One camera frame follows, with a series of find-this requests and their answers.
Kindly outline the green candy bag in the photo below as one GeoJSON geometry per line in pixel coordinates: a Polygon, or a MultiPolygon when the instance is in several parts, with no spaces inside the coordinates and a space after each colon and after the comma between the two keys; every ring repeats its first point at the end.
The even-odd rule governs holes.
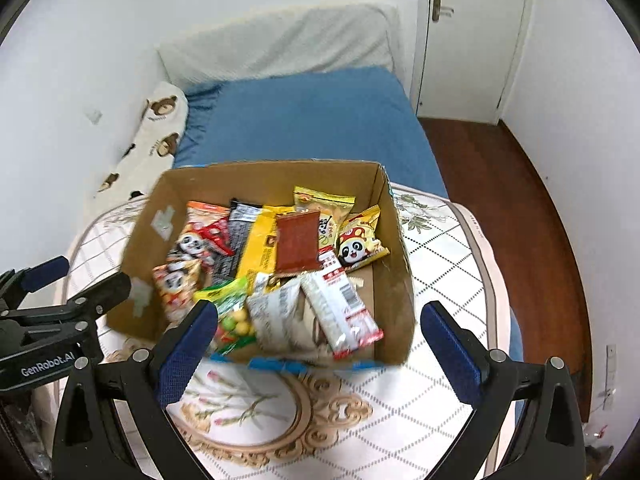
{"type": "Polygon", "coordinates": [[[221,286],[199,290],[193,295],[194,302],[209,301],[218,313],[218,325],[208,347],[209,354],[224,356],[256,341],[256,330],[245,304],[247,295],[247,278],[236,278],[221,286]]]}

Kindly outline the orange panda sunflower seed bag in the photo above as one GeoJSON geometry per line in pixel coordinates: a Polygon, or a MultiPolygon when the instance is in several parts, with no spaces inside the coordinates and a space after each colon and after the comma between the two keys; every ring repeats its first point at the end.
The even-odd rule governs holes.
{"type": "Polygon", "coordinates": [[[191,200],[186,204],[186,225],[179,234],[175,245],[168,252],[167,261],[184,261],[198,259],[205,270],[213,270],[214,259],[212,246],[201,237],[201,229],[220,218],[229,217],[230,209],[191,200]]]}

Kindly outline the white grey snack packet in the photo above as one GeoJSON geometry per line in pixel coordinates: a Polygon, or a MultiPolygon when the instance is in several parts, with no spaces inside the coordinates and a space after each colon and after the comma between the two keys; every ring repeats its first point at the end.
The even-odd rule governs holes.
{"type": "Polygon", "coordinates": [[[328,356],[299,350],[292,338],[292,321],[299,292],[303,290],[299,278],[292,278],[271,292],[256,292],[246,300],[250,319],[256,330],[260,348],[271,354],[307,353],[315,356],[328,356]]]}

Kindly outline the red white barcode packet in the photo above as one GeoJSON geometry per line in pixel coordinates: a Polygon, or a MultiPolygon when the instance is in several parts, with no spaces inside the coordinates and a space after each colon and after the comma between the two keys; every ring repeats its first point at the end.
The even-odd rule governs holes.
{"type": "Polygon", "coordinates": [[[318,255],[321,268],[300,274],[300,286],[326,336],[334,359],[373,346],[384,332],[362,301],[331,248],[318,255]]]}

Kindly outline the long yellow snack bag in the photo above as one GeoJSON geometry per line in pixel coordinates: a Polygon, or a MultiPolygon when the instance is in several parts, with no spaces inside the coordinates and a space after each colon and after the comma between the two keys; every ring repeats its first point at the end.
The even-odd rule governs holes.
{"type": "Polygon", "coordinates": [[[294,206],[262,207],[250,230],[236,278],[251,280],[257,273],[273,274],[277,259],[277,218],[294,211],[294,206]]]}

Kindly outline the small red triangular packet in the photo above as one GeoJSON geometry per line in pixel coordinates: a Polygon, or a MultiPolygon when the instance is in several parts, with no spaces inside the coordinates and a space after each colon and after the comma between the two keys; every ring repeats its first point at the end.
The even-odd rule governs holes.
{"type": "Polygon", "coordinates": [[[209,242],[214,252],[226,257],[234,255],[231,247],[231,235],[228,227],[228,219],[220,218],[201,229],[201,237],[209,242]]]}

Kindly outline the black grey snack bag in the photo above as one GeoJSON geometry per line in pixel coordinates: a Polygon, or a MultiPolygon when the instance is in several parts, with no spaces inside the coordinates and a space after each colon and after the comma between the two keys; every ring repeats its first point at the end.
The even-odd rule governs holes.
{"type": "Polygon", "coordinates": [[[232,198],[230,202],[230,214],[228,217],[229,244],[232,250],[231,256],[226,256],[220,252],[215,252],[213,284],[220,285],[224,282],[234,280],[238,273],[244,248],[246,246],[250,230],[256,221],[262,208],[241,202],[237,198],[232,198]]]}

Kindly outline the yellow panda snack bag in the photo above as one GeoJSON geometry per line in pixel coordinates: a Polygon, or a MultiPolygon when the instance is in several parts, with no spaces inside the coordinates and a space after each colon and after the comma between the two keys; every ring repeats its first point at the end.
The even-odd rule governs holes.
{"type": "Polygon", "coordinates": [[[390,254],[376,235],[380,214],[380,206],[373,205],[360,214],[354,214],[341,225],[336,254],[347,272],[358,270],[390,254]]]}

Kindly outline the brown snack packet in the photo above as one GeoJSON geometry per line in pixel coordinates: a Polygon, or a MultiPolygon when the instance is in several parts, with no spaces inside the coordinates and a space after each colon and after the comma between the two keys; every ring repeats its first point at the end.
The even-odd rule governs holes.
{"type": "Polygon", "coordinates": [[[286,214],[277,218],[277,257],[274,273],[293,275],[317,271],[319,261],[318,211],[286,214]]]}

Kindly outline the yellow rice cracker packet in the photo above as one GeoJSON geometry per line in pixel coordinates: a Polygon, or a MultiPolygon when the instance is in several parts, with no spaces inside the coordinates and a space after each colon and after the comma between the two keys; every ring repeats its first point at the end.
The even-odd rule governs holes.
{"type": "Polygon", "coordinates": [[[336,195],[296,186],[294,206],[299,212],[318,211],[319,250],[333,248],[338,232],[356,203],[355,196],[336,195]]]}

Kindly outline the beige chocolate wafer packet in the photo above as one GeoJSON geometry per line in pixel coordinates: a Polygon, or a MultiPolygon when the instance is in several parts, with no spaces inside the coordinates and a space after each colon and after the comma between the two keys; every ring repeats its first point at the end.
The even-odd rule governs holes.
{"type": "Polygon", "coordinates": [[[330,354],[331,347],[323,333],[316,312],[304,291],[301,290],[296,302],[292,321],[292,338],[299,350],[330,354]]]}

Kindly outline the bear print white pillow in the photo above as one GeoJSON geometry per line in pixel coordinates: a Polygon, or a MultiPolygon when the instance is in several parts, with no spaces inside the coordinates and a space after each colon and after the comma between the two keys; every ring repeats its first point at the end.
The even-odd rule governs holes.
{"type": "Polygon", "coordinates": [[[174,163],[189,105],[183,91],[161,81],[146,100],[139,129],[122,160],[94,196],[96,214],[148,194],[174,163]]]}

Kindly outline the blue bed sheet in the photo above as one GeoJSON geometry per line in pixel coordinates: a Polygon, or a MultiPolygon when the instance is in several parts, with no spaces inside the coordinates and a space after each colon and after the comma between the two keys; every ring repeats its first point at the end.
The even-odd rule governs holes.
{"type": "Polygon", "coordinates": [[[448,193],[399,80],[382,67],[209,81],[186,90],[174,168],[258,160],[377,162],[393,184],[448,193]]]}

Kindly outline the grey padded headboard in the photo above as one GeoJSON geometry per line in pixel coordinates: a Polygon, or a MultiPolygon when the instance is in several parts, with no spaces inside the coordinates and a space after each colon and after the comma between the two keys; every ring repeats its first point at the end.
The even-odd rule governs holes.
{"type": "Polygon", "coordinates": [[[405,71],[396,6],[369,1],[251,13],[163,42],[157,52],[183,89],[374,66],[402,79],[405,71]]]}

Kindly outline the white door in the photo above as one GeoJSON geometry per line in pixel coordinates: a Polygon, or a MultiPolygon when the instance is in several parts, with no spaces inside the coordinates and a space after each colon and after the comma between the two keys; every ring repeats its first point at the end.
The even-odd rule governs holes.
{"type": "Polygon", "coordinates": [[[442,0],[454,16],[438,23],[432,3],[419,0],[416,114],[495,125],[520,64],[533,0],[442,0]]]}

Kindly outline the white wall socket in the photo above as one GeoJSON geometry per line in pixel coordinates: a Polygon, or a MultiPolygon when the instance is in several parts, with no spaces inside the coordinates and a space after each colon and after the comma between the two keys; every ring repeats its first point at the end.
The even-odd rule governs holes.
{"type": "Polygon", "coordinates": [[[602,391],[599,393],[600,408],[609,411],[613,408],[613,400],[616,393],[617,373],[617,347],[608,344],[605,347],[605,376],[602,391]]]}

